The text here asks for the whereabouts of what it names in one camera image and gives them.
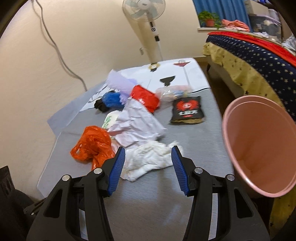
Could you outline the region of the clear plastic bag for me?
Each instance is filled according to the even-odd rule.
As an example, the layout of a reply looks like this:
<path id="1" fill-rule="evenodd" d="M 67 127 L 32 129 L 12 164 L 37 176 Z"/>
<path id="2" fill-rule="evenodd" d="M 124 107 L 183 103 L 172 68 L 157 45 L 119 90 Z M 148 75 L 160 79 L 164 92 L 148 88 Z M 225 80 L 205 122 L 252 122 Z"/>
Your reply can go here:
<path id="1" fill-rule="evenodd" d="M 158 88 L 155 94 L 160 101 L 170 102 L 180 97 L 188 96 L 192 92 L 193 89 L 189 85 L 174 85 Z"/>

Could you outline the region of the black red snack packet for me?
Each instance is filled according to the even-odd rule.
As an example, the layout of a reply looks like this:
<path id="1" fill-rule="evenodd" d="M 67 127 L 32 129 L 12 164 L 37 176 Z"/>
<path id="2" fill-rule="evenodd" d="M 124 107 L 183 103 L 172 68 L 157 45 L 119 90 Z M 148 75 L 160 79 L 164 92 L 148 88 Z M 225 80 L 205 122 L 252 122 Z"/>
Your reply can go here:
<path id="1" fill-rule="evenodd" d="M 200 96 L 181 97 L 173 101 L 171 123 L 202 123 L 204 117 Z"/>

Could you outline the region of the white paper wad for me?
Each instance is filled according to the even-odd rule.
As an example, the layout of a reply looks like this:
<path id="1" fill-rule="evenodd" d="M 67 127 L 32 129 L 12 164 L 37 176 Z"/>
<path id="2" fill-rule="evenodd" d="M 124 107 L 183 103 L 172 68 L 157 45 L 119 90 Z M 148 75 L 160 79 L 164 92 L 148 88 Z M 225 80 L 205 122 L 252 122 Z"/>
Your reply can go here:
<path id="1" fill-rule="evenodd" d="M 120 177 L 130 182 L 152 170 L 164 169 L 173 165 L 171 149 L 177 146 L 181 153 L 183 147 L 177 142 L 166 145 L 158 141 L 148 141 L 138 147 L 125 151 L 125 163 Z"/>

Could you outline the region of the red blanket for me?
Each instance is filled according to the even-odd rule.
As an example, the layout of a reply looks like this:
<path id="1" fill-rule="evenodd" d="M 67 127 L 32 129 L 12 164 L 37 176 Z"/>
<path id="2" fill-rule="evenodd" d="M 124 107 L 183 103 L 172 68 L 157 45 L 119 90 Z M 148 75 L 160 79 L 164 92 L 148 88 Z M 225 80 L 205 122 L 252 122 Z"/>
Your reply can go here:
<path id="1" fill-rule="evenodd" d="M 281 59 L 285 60 L 286 62 L 288 62 L 289 64 L 295 67 L 295 64 L 296 64 L 295 56 L 293 56 L 293 54 L 287 51 L 284 47 L 281 47 L 279 44 L 271 42 L 270 40 L 265 40 L 260 37 L 256 37 L 246 33 L 231 32 L 231 31 L 214 31 L 214 32 L 208 33 L 208 35 L 231 37 L 236 40 L 241 40 L 241 41 L 258 45 L 272 52 L 273 54 L 276 54 Z"/>

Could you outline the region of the clear storage box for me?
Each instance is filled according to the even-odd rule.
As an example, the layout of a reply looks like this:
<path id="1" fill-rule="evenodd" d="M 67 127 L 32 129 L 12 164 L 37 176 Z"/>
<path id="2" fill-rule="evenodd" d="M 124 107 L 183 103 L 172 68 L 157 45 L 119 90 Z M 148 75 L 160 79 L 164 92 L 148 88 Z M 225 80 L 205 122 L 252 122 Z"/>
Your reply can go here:
<path id="1" fill-rule="evenodd" d="M 254 33 L 262 33 L 264 37 L 281 43 L 281 23 L 279 21 L 264 15 L 249 15 L 249 20 Z"/>

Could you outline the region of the pink folded clothes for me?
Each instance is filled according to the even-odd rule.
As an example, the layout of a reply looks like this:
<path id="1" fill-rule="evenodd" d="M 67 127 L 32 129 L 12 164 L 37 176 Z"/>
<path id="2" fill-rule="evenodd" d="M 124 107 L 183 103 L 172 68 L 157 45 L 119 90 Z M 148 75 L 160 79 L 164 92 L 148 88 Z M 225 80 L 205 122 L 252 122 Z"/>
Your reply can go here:
<path id="1" fill-rule="evenodd" d="M 223 19 L 221 23 L 226 29 L 250 32 L 250 28 L 248 27 L 248 25 L 240 20 L 229 21 L 229 20 Z"/>

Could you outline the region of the potted green plant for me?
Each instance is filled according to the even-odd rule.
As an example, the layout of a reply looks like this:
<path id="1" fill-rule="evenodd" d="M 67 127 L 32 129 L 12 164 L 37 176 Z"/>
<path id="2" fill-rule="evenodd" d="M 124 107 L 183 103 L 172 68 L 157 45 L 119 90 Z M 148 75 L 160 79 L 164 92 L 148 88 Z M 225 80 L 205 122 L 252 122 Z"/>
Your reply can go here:
<path id="1" fill-rule="evenodd" d="M 220 28 L 221 21 L 217 13 L 210 13 L 209 11 L 202 11 L 198 14 L 198 19 L 202 27 Z"/>

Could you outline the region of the large crumpled white paper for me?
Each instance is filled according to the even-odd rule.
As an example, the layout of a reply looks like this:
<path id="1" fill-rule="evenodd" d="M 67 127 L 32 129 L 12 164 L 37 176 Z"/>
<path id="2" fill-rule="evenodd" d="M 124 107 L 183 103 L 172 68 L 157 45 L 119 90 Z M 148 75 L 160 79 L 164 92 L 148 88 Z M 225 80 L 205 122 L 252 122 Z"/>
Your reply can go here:
<path id="1" fill-rule="evenodd" d="M 110 136 L 125 148 L 155 141 L 165 134 L 166 128 L 138 100 L 129 98 L 113 126 Z"/>

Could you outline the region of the pink plastic trash bin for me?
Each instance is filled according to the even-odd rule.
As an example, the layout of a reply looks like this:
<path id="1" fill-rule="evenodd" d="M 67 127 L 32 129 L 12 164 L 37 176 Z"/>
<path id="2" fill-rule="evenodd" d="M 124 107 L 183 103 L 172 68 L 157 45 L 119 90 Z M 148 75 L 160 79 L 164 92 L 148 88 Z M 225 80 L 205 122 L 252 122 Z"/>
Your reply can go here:
<path id="1" fill-rule="evenodd" d="M 256 95 L 235 99 L 223 115 L 222 135 L 249 195 L 276 198 L 295 187 L 295 122 L 277 103 Z"/>

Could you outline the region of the bed with starry cover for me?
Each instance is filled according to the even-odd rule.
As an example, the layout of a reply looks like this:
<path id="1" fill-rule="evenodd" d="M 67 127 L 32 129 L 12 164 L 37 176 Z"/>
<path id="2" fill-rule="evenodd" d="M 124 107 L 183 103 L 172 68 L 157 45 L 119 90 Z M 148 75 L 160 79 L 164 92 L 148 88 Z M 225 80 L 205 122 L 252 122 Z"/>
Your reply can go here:
<path id="1" fill-rule="evenodd" d="M 295 122 L 294 66 L 258 45 L 225 36 L 208 35 L 203 53 L 218 73 L 227 73 L 225 83 L 235 99 L 265 97 L 284 108 Z M 272 199 L 268 224 L 271 239 L 295 240 L 295 187 Z"/>

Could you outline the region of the blue curtain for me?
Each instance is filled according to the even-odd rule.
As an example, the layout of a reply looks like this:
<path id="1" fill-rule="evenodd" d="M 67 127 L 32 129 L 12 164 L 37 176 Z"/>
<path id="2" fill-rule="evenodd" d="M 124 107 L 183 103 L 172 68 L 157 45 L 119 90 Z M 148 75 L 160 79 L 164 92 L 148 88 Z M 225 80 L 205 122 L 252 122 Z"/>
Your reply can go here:
<path id="1" fill-rule="evenodd" d="M 243 0 L 193 0 L 196 12 L 216 13 L 219 19 L 240 20 L 252 30 L 249 16 Z"/>

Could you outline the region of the red plastic bag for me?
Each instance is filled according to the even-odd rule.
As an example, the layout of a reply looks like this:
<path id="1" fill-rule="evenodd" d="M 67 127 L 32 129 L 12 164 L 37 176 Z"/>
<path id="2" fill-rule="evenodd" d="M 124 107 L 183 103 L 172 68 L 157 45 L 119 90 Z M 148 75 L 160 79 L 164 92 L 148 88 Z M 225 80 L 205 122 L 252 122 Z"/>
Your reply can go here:
<path id="1" fill-rule="evenodd" d="M 154 113 L 159 107 L 160 100 L 155 93 L 143 88 L 141 85 L 136 85 L 130 96 L 143 104 L 150 113 Z"/>

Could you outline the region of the green white paper packet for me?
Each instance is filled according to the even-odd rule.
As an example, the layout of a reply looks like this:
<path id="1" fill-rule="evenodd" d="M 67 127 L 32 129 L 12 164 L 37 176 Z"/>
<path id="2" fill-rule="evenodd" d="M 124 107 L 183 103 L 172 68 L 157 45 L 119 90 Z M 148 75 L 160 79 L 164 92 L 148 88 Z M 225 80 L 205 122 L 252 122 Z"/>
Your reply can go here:
<path id="1" fill-rule="evenodd" d="M 110 113 L 108 113 L 104 122 L 103 122 L 102 128 L 105 130 L 108 130 L 111 126 L 114 125 L 114 123 L 116 122 L 116 120 L 120 114 L 121 114 L 121 111 L 119 111 L 119 110 L 114 110 L 114 111 L 111 111 Z"/>

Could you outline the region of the grey white printed mat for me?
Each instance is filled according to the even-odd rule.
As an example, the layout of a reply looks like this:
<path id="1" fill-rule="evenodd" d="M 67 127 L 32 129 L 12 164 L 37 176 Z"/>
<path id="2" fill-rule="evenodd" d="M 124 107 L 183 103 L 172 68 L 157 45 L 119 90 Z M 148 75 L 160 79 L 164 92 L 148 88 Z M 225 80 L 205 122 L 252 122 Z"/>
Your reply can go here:
<path id="1" fill-rule="evenodd" d="M 142 66 L 120 72 L 151 92 L 163 87 L 167 77 L 173 77 L 172 85 L 190 85 L 193 96 L 201 99 L 204 119 L 198 124 L 171 123 L 172 103 L 164 102 L 150 113 L 143 101 L 127 100 L 107 134 L 115 148 L 125 148 L 117 189 L 104 199 L 115 240 L 183 239 L 193 200 L 180 189 L 171 162 L 173 146 L 211 175 L 233 173 L 210 85 L 198 63 L 186 61 L 185 67 L 170 60 L 162 62 L 156 71 Z"/>

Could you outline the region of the lilac foam sheet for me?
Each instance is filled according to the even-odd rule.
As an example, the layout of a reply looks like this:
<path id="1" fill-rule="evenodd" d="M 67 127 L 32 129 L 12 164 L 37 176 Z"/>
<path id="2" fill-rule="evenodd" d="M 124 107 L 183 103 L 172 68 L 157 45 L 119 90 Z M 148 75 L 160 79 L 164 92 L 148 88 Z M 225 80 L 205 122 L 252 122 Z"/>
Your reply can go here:
<path id="1" fill-rule="evenodd" d="M 130 97 L 133 88 L 138 85 L 137 80 L 126 78 L 115 70 L 110 71 L 105 83 L 109 88 L 119 91 L 119 101 L 123 105 Z"/>

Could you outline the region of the striped blue quilt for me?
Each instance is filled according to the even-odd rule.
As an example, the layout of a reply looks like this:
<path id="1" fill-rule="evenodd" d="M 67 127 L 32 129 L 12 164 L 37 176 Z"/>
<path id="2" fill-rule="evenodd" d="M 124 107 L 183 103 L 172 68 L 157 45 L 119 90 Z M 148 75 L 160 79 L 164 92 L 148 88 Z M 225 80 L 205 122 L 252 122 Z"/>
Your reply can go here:
<path id="1" fill-rule="evenodd" d="M 281 43 L 282 47 L 289 51 L 293 56 L 296 55 L 296 39 L 292 34 L 289 38 Z"/>

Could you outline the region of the white cardboard box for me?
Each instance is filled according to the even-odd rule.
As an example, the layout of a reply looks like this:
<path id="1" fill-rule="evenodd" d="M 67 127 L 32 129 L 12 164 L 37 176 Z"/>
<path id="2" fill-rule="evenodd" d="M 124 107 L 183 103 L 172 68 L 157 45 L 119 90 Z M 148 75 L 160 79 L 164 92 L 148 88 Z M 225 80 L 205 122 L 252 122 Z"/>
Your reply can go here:
<path id="1" fill-rule="evenodd" d="M 251 0 L 244 1 L 248 15 L 269 16 L 269 10 L 264 5 Z"/>

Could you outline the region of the black patterned cloth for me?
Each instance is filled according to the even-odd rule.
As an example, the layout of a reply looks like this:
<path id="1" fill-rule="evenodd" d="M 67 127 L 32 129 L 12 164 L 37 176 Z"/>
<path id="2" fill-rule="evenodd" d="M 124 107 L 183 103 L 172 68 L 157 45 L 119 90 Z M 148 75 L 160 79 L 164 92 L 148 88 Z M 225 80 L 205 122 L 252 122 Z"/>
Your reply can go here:
<path id="1" fill-rule="evenodd" d="M 97 101 L 95 101 L 94 108 L 100 110 L 102 113 L 110 110 L 110 108 L 105 105 L 102 99 L 98 99 Z"/>

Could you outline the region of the orange plastic bag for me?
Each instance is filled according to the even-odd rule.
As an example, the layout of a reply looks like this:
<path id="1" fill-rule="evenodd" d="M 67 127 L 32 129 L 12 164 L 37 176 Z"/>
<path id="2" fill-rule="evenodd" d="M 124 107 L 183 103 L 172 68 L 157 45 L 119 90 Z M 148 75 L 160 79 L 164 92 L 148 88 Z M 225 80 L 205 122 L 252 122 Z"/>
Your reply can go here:
<path id="1" fill-rule="evenodd" d="M 87 126 L 70 154 L 77 161 L 91 162 L 92 170 L 115 156 L 107 130 L 98 126 Z"/>

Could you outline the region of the white standing fan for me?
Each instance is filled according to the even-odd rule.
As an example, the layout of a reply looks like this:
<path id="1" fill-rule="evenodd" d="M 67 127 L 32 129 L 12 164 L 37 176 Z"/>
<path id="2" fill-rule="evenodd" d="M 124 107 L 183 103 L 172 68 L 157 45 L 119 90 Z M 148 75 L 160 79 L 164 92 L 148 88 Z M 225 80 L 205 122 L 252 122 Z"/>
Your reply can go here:
<path id="1" fill-rule="evenodd" d="M 140 52 L 147 53 L 151 63 L 163 60 L 156 20 L 165 8 L 165 1 L 126 0 L 122 3 L 123 13 L 142 43 Z"/>

